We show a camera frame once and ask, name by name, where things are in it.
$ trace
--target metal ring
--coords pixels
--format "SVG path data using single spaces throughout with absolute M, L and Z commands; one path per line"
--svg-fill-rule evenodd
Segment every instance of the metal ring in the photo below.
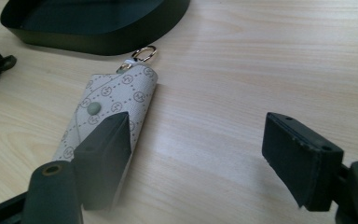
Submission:
M 146 52 L 146 51 L 152 51 L 152 52 L 147 57 L 145 57 L 143 59 L 138 58 L 139 55 L 141 55 L 143 52 Z M 133 52 L 131 57 L 133 59 L 136 59 L 136 60 L 139 60 L 139 61 L 142 61 L 142 62 L 146 62 L 149 59 L 151 59 L 156 53 L 157 53 L 157 48 L 156 47 L 147 46 L 147 47 L 144 47 L 142 49 L 137 49 L 135 52 Z

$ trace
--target screw hole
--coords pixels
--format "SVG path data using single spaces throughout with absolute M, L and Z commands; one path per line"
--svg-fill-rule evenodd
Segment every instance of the screw hole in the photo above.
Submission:
M 60 165 L 51 165 L 45 168 L 42 172 L 43 175 L 56 175 L 61 171 L 62 167 Z

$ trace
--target monogram pattern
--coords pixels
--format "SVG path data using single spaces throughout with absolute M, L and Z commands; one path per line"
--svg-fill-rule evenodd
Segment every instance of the monogram pattern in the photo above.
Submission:
M 157 80 L 153 69 L 144 65 L 134 66 L 124 74 L 92 75 L 53 160 L 71 161 L 75 148 L 103 119 L 123 111 L 128 111 L 130 115 L 133 151 Z M 87 109 L 94 102 L 102 107 L 97 114 L 90 115 Z

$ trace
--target wooden table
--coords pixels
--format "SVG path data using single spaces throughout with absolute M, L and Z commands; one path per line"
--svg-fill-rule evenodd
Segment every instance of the wooden table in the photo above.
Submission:
M 0 14 L 7 1 L 0 1 Z M 118 207 L 85 223 L 335 223 L 298 209 L 261 154 L 267 112 L 358 161 L 358 1 L 192 0 L 153 43 L 158 87 Z M 25 45 L 0 24 L 0 203 L 51 160 L 102 57 Z

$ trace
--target light wood grain surface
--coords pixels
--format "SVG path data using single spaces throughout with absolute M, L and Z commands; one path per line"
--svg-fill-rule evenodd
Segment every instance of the light wood grain surface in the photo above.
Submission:
M 7 1 L 0 1 L 0 14 Z M 192 0 L 153 43 L 158 87 L 118 207 L 85 223 L 335 223 L 298 209 L 261 155 L 267 112 L 358 161 L 358 1 Z M 102 57 L 25 45 L 0 24 L 0 203 L 51 160 Z

